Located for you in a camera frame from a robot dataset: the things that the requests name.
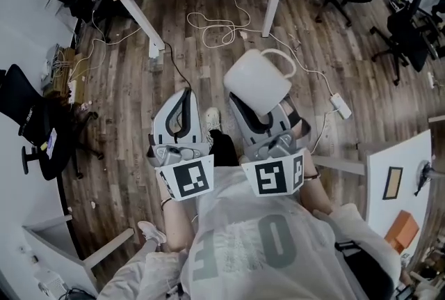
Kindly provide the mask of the black mesh office chair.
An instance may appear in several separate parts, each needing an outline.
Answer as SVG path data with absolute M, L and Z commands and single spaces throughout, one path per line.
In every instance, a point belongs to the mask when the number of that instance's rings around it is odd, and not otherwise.
M 431 55 L 433 58 L 445 57 L 445 45 L 433 45 L 433 42 L 438 39 L 440 30 L 432 24 L 419 27 L 414 25 L 414 15 L 421 1 L 413 0 L 387 18 L 389 36 L 386 36 L 375 26 L 369 31 L 372 35 L 378 34 L 388 46 L 387 50 L 374 54 L 371 60 L 375 62 L 378 57 L 387 54 L 393 56 L 393 69 L 396 74 L 395 86 L 400 82 L 400 66 L 411 65 L 417 72 L 420 72 L 426 63 L 427 55 Z

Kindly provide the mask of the person's white sneaker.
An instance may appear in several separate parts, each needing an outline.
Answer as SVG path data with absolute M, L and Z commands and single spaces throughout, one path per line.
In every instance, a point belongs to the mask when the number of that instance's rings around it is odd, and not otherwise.
M 205 126 L 207 134 L 211 131 L 217 130 L 222 131 L 221 121 L 220 121 L 220 111 L 216 107 L 210 107 L 205 112 Z
M 139 221 L 138 227 L 146 240 L 152 239 L 156 241 L 158 245 L 166 243 L 166 235 L 149 221 Z

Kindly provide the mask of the person's light trouser leg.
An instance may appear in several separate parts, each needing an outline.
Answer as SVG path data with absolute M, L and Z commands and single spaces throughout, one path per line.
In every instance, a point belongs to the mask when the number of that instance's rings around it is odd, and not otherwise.
M 107 282 L 97 300 L 136 300 L 145 272 L 145 258 L 156 251 L 158 244 L 148 239 L 143 247 Z

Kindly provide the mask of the black frame with tan panel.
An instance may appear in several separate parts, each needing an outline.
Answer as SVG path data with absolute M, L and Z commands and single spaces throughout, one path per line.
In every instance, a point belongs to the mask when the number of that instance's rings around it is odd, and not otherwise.
M 394 166 L 389 167 L 385 190 L 382 197 L 383 200 L 397 199 L 398 191 L 401 185 L 402 175 L 403 175 L 402 167 L 394 167 Z

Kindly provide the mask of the person's left forearm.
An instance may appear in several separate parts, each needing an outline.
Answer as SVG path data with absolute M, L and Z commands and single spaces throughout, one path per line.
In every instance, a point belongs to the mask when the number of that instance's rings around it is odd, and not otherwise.
M 163 181 L 159 182 L 161 200 L 170 198 L 167 187 Z M 163 212 L 167 245 L 171 251 L 188 251 L 195 237 L 192 223 L 184 206 L 174 199 L 165 205 Z

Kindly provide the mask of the person's right forearm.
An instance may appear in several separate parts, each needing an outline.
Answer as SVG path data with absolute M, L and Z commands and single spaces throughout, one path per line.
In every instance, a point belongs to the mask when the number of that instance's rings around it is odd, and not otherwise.
M 304 149 L 304 184 L 300 187 L 302 206 L 309 212 L 322 212 L 330 215 L 333 206 L 320 180 L 318 169 L 313 163 L 308 149 Z

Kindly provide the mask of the white side desk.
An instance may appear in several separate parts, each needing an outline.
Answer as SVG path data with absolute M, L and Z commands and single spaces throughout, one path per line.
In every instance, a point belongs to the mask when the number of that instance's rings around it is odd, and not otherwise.
M 69 287 L 78 287 L 91 295 L 98 295 L 97 279 L 92 268 L 117 250 L 134 235 L 128 228 L 85 259 L 79 257 L 67 223 L 72 216 L 65 215 L 31 226 L 23 226 L 23 233 L 38 264 L 57 273 Z

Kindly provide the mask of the orange box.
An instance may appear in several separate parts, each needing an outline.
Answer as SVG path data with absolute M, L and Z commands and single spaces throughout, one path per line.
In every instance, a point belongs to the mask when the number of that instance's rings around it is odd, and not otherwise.
M 401 255 L 408 249 L 418 232 L 419 225 L 412 214 L 401 210 L 385 235 L 385 240 Z

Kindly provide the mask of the black office chair with tag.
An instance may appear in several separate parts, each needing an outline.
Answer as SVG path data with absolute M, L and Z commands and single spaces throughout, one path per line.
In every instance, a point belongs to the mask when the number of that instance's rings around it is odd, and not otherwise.
M 28 153 L 21 151 L 24 173 L 29 173 L 28 163 L 38 161 L 42 176 L 52 180 L 61 175 L 71 161 L 76 177 L 83 178 L 77 164 L 77 150 L 84 150 L 98 160 L 102 152 L 93 150 L 81 142 L 81 133 L 90 120 L 98 119 L 95 111 L 89 111 L 77 118 L 58 100 L 40 95 L 23 73 L 12 64 L 7 70 L 0 70 L 0 113 L 19 125 L 18 134 L 31 145 Z

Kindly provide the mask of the person's black trouser leg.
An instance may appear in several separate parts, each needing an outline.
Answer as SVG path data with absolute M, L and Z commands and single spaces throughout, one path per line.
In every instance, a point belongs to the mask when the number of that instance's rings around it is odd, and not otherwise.
M 209 154 L 213 155 L 213 165 L 215 167 L 237 167 L 239 166 L 238 156 L 231 137 L 223 134 L 219 129 L 209 131 L 213 144 Z

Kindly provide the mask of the person's white printed shirt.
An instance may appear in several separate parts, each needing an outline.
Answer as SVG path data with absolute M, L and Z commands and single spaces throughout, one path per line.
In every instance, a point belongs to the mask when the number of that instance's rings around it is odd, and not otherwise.
M 256 196 L 241 167 L 217 167 L 179 283 L 190 300 L 385 300 L 401 259 L 357 207 L 309 212 L 299 198 Z

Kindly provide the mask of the person's right hand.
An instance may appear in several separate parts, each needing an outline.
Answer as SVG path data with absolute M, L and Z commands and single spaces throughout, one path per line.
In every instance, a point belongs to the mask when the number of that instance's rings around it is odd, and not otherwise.
M 291 130 L 293 131 L 295 137 L 298 139 L 310 133 L 310 125 L 303 117 L 300 116 L 293 100 L 288 97 L 285 99 L 285 102 L 286 104 L 283 105 L 283 107 L 286 109 L 286 113 L 291 124 Z

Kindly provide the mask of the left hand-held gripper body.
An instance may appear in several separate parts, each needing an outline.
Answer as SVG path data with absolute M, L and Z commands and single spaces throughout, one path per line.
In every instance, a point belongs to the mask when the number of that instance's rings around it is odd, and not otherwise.
M 147 157 L 173 199 L 186 200 L 213 191 L 214 156 L 209 154 L 208 143 L 154 145 Z

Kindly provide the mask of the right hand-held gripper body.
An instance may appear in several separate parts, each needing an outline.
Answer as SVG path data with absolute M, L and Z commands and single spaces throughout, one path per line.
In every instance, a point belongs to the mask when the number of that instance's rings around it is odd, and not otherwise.
M 292 130 L 246 147 L 244 155 L 249 161 L 241 166 L 256 196 L 288 196 L 303 185 L 305 146 Z

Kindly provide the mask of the white ceramic mug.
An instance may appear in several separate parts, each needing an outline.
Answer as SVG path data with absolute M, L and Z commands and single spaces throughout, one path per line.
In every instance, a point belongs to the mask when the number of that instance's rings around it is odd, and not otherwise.
M 277 54 L 291 66 L 282 73 L 267 57 Z M 289 79 L 296 73 L 294 60 L 278 49 L 250 49 L 244 53 L 224 76 L 225 88 L 235 94 L 256 114 L 271 112 L 291 90 Z

